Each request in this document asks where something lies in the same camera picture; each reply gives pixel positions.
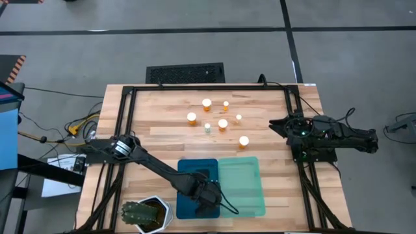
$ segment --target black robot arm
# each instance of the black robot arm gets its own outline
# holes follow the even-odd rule
[[[378,149],[376,130],[354,129],[323,115],[271,120],[269,127],[288,138],[287,145],[301,146],[303,150],[354,148],[375,153]]]
[[[91,144],[79,148],[83,153],[96,152],[104,161],[112,159],[112,163],[137,163],[145,166],[152,172],[170,182],[178,192],[188,196],[191,200],[198,202],[196,212],[203,212],[205,209],[214,209],[221,205],[222,192],[217,181],[209,181],[205,175],[197,172],[180,173],[154,156],[150,155],[141,145],[135,136],[122,135],[112,140],[94,140]],[[107,206],[110,198],[116,189],[122,184],[122,173],[119,171],[116,179],[111,185],[96,210],[88,218],[84,225],[78,228],[75,233],[90,233],[98,216]]]
[[[121,136],[113,145],[111,153],[120,163],[133,161],[145,166],[169,181],[178,192],[197,201],[201,206],[216,207],[220,205],[221,190],[216,181],[209,181],[205,175],[196,172],[179,173],[150,155],[147,150],[142,148],[139,139],[135,136]]]

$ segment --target teal tray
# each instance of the teal tray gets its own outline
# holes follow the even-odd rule
[[[222,192],[239,210],[239,214],[233,214],[221,206],[223,218],[256,217],[266,214],[257,157],[219,159],[218,175]],[[222,203],[229,206],[225,199]]]

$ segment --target butcher block tabletop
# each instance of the butcher block tabletop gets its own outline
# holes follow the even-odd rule
[[[97,127],[98,138],[110,138],[114,134],[120,98],[124,84],[107,86]],[[150,84],[129,84],[151,86]],[[299,84],[300,95],[317,111],[322,107],[315,85]],[[177,169],[180,159],[222,159],[230,157],[257,157],[266,214],[255,218],[176,218],[176,190],[169,182],[136,163],[125,167],[120,207],[128,201],[138,201],[158,195],[171,204],[174,219],[165,232],[268,232],[307,231],[304,200],[297,165],[292,160],[291,149],[285,139],[268,128],[268,121],[287,115],[285,95],[281,90],[187,90],[187,91],[138,91],[133,114],[132,131],[140,139],[142,147],[150,154]],[[211,110],[205,112],[202,100],[212,101]],[[223,102],[229,102],[227,111]],[[129,108],[127,97],[121,132]],[[302,102],[305,116],[314,112]],[[187,114],[196,114],[196,125],[189,125]],[[241,114],[237,123],[235,116]],[[218,130],[219,119],[228,121],[227,129]],[[204,124],[211,124],[207,134]],[[239,138],[247,136],[250,143],[239,148]],[[77,226],[85,223],[91,214],[99,172],[102,164],[88,167],[77,211]],[[337,170],[328,163],[315,163],[322,198],[333,213],[347,226],[351,226],[344,192]],[[96,206],[101,200],[107,165],[101,177]],[[311,197],[315,226],[319,227],[317,206]],[[105,215],[104,228],[109,227],[112,200]],[[135,232],[135,226],[125,224],[117,216],[116,232]]]

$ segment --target black cable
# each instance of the black cable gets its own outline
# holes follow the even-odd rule
[[[86,127],[89,125],[89,124],[91,124],[92,123],[92,125],[90,126],[90,128],[87,130],[86,129]],[[85,124],[84,124],[84,127],[83,127],[83,138],[84,138],[84,140],[86,140],[86,138],[88,137],[88,135],[90,134],[90,132],[91,132],[91,130],[92,130],[92,128],[93,127],[95,127],[95,126],[97,126],[97,122],[95,122],[95,121],[93,121],[93,120],[90,120],[90,121],[88,121],[88,122],[86,122]]]
[[[337,165],[335,165],[335,163],[333,163],[333,162],[328,162],[330,165],[332,165],[337,171],[338,171],[338,174],[339,174],[339,178],[341,178],[341,171],[339,170],[339,168],[338,168],[338,166]]]
[[[101,176],[103,175],[104,167],[105,167],[105,164],[103,163],[103,166],[101,166],[101,170],[99,171],[98,183],[97,183],[97,187],[96,187],[96,193],[94,194],[94,201],[92,202],[91,215],[94,212],[94,208],[96,206],[98,188],[99,188],[99,184],[101,183]]]
[[[396,122],[398,122],[397,118],[401,117],[401,116],[405,116],[405,115],[409,115],[409,114],[416,114],[416,112],[408,112],[408,113],[404,113],[404,114],[399,114],[398,116],[396,116]]]
[[[43,128],[43,127],[40,127],[39,126],[39,124],[38,123],[36,123],[33,119],[31,119],[30,117],[27,117],[23,112],[19,112],[19,114],[21,114],[24,118],[26,118],[27,120],[30,120],[32,123],[34,123],[38,128],[40,128],[41,130],[44,130],[44,131],[51,131],[51,130],[55,130],[56,132],[58,132],[58,134],[61,136],[61,138],[63,139],[64,138],[64,136],[62,135],[62,133],[58,130],[58,129],[56,129],[56,128],[54,128],[54,127],[51,127],[51,128],[49,128],[49,129],[46,129],[46,128]]]
[[[220,203],[220,205],[222,206],[222,207],[224,207],[224,208],[226,208],[229,212],[231,212],[231,213],[233,213],[234,215],[238,215],[238,214],[240,214],[240,211],[237,209],[237,208],[235,208],[228,200],[227,200],[227,198],[226,198],[226,195],[224,195],[224,193],[222,192],[222,189],[221,189],[221,187],[220,187],[220,185],[218,184],[218,182],[217,183],[214,183],[214,185],[219,189],[219,191],[220,191],[220,193],[221,193],[221,196],[224,198],[224,200],[227,202],[227,204],[231,207],[231,208],[233,208],[234,209],[234,211],[232,211],[229,207],[227,207],[227,206],[225,206],[223,203]]]
[[[90,111],[88,111],[88,115],[91,115],[92,110],[93,110],[95,107],[97,107],[99,104],[103,104],[103,102],[102,102],[102,101],[100,101],[99,103],[94,104],[94,105],[91,107]]]
[[[57,159],[59,159],[59,153],[58,153],[58,151],[55,149],[55,152],[57,153]],[[58,166],[59,166],[59,168],[62,168],[61,166],[60,166],[60,160],[58,160]],[[71,186],[69,183],[67,183],[66,184],[70,189],[74,189],[76,186]]]
[[[69,130],[69,127],[71,126],[71,124],[73,124],[73,123],[75,123],[75,122],[78,122],[78,121],[80,121],[80,120],[86,120],[86,119],[88,119],[89,117],[91,117],[91,116],[93,116],[93,115],[95,115],[95,114],[99,114],[99,113],[101,113],[101,110],[97,110],[97,111],[95,111],[95,112],[91,112],[92,111],[92,109],[97,105],[97,104],[95,104],[91,109],[90,109],[90,111],[88,112],[88,115],[87,116],[84,116],[84,117],[82,117],[82,118],[79,118],[79,119],[76,119],[76,120],[72,120],[72,121],[70,121],[70,122],[68,122],[68,123],[65,123],[65,125],[64,125],[64,129],[65,129],[65,131],[68,133],[68,136],[71,136],[72,134],[70,133],[70,130]]]
[[[18,187],[27,177],[28,177],[29,175],[27,174],[23,179],[21,179],[21,181],[15,186],[15,187]],[[6,196],[4,196],[3,198],[1,198],[1,200],[0,200],[0,204],[1,204],[1,202],[4,200],[4,199],[6,199],[7,197],[8,197],[8,195],[10,195],[10,194],[12,194],[13,193],[13,191],[14,191],[14,189],[12,189],[8,194],[6,194]]]
[[[37,90],[37,91],[43,91],[43,92],[51,92],[55,94],[63,94],[63,95],[69,95],[69,96],[77,96],[77,97],[86,97],[86,98],[104,98],[103,96],[91,96],[91,95],[81,95],[81,94],[69,94],[65,92],[59,92],[59,91],[53,91],[53,90],[46,90],[43,88],[33,88],[33,87],[25,87],[25,89],[28,90]]]
[[[78,207],[77,207],[77,209],[75,210],[75,215],[74,215],[74,219],[73,219],[73,222],[74,222],[74,229],[77,229],[77,212],[78,212]]]
[[[345,120],[345,124],[348,126],[348,128],[350,128],[350,130],[351,131],[353,131],[353,132],[355,132],[355,133],[357,133],[357,134],[360,134],[360,133],[358,133],[356,130],[354,130],[352,127],[351,127],[351,125],[350,125],[350,123],[348,123],[348,117],[350,117],[354,112],[356,111],[356,109],[355,108],[350,108],[347,112],[346,112],[346,114],[345,114],[345,117],[343,117],[343,118],[341,118],[341,119],[343,119],[343,120]]]
[[[35,140],[35,141],[37,141],[37,142],[40,142],[40,143],[45,143],[45,142],[42,142],[41,140],[39,140],[39,139],[36,139],[36,138],[33,138],[33,137],[31,137],[31,136],[27,136],[27,135],[23,135],[23,134],[21,134],[21,133],[18,133],[19,135],[21,135],[21,136],[23,136],[23,137],[27,137],[27,138],[29,138],[29,139],[31,139],[31,140]],[[65,141],[66,141],[66,139],[65,138],[63,138],[62,140],[56,140],[56,141],[49,141],[49,143],[58,143],[58,144],[64,144],[64,146],[70,151],[70,152],[72,152],[72,153],[77,153],[76,151],[73,151],[72,149],[70,149],[70,147],[65,143]]]
[[[318,114],[318,115],[320,115],[319,114],[319,112],[317,111],[317,110],[315,110],[303,97],[301,97],[300,96],[300,94],[298,94],[298,93],[296,93],[296,92],[293,92],[293,90],[291,90],[289,87],[286,87],[286,86],[284,86],[284,85],[282,85],[282,84],[279,84],[279,83],[277,83],[277,82],[273,82],[273,81],[267,81],[268,83],[272,83],[272,84],[276,84],[276,85],[278,85],[278,86],[280,86],[280,87],[282,87],[282,88],[284,88],[284,89],[286,89],[286,90],[288,90],[288,91],[290,91],[291,93],[293,93],[294,95],[296,95],[296,96],[298,96],[302,101],[304,101],[304,103],[306,103],[306,105],[308,105],[313,111],[315,111],[315,113],[316,114]]]
[[[295,135],[293,133],[288,132],[289,124],[293,123],[295,120],[309,121],[309,125],[311,126],[311,130],[308,133],[306,133],[305,135],[302,135],[302,136],[298,136],[298,135]],[[308,117],[297,117],[297,118],[292,118],[289,121],[287,121],[285,123],[285,126],[283,127],[283,129],[285,130],[285,132],[286,132],[287,135],[291,135],[291,136],[294,136],[296,138],[305,138],[305,137],[308,137],[310,134],[312,134],[313,130],[315,129],[315,125],[313,125],[312,118],[308,118]]]
[[[391,140],[391,141],[398,142],[398,143],[402,143],[402,144],[416,144],[416,142],[403,142],[403,141],[400,141],[400,140],[395,140],[395,139],[392,139],[392,138],[388,137],[388,136],[387,136],[387,126],[385,126],[385,127],[383,128],[383,133],[384,133],[384,136],[385,136],[387,139]]]

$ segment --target orange cup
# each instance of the orange cup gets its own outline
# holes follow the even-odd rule
[[[227,120],[220,120],[220,121],[218,121],[218,127],[219,127],[220,131],[225,131],[227,125],[228,125]]]
[[[228,111],[228,105],[229,105],[228,101],[225,101],[224,102],[224,110],[225,111]]]
[[[210,111],[211,110],[211,100],[205,98],[204,100],[202,100],[202,105],[203,105],[203,110],[204,111]]]
[[[240,148],[244,149],[249,143],[248,137],[247,136],[240,137],[239,142],[240,142]]]
[[[188,113],[188,123],[190,125],[195,125],[196,124],[196,114],[193,112]]]

